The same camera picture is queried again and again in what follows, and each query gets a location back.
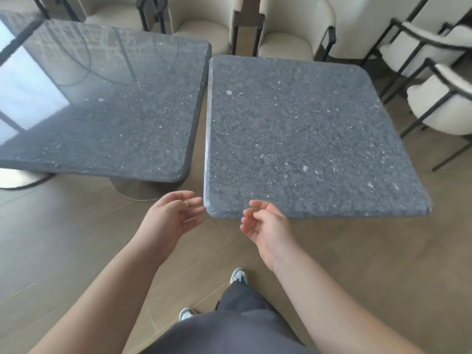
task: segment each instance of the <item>hand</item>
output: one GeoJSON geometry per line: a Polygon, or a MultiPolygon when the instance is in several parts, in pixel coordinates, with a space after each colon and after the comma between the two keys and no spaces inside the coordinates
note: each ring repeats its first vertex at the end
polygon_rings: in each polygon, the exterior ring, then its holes
{"type": "Polygon", "coordinates": [[[290,222],[278,208],[267,201],[251,200],[241,219],[241,231],[257,245],[266,266],[274,265],[287,250],[298,247],[290,222]]]}
{"type": "Polygon", "coordinates": [[[148,210],[130,243],[149,251],[160,266],[174,251],[180,237],[203,223],[206,211],[193,191],[170,192],[148,210]]]}

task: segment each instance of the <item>person's right arm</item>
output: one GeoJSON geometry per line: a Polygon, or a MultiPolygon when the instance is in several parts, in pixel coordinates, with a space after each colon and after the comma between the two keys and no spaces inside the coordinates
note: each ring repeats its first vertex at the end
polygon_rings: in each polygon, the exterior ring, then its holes
{"type": "Polygon", "coordinates": [[[324,354],[419,354],[415,345],[358,304],[297,243],[288,219],[252,200],[241,230],[256,243],[311,338],[324,354]]]}

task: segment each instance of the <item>white sneaker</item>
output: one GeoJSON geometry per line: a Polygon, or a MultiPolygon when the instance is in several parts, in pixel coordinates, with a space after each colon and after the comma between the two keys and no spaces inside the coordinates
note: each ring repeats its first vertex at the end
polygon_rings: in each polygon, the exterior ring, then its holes
{"type": "Polygon", "coordinates": [[[190,308],[184,308],[180,311],[180,314],[178,315],[178,321],[184,321],[186,319],[192,318],[194,315],[197,315],[197,311],[194,309],[190,308]]]}
{"type": "Polygon", "coordinates": [[[245,285],[249,285],[247,280],[247,273],[240,267],[236,268],[229,279],[229,284],[233,283],[234,281],[243,282],[245,285]]]}

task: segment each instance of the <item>person's left hand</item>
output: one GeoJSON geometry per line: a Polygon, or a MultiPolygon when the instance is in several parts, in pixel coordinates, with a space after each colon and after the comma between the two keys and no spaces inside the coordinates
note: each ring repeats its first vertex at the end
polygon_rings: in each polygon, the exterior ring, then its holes
{"type": "Polygon", "coordinates": [[[131,242],[149,251],[162,264],[174,251],[179,238],[203,223],[206,211],[193,191],[170,192],[148,210],[131,242]]]}

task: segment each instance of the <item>person's left arm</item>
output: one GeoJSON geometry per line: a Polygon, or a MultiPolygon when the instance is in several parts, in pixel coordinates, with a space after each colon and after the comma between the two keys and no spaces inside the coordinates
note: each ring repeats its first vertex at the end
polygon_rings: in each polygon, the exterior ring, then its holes
{"type": "Polygon", "coordinates": [[[179,238],[203,222],[202,204],[192,191],[156,202],[132,240],[30,354],[121,353],[156,271],[179,238]]]}

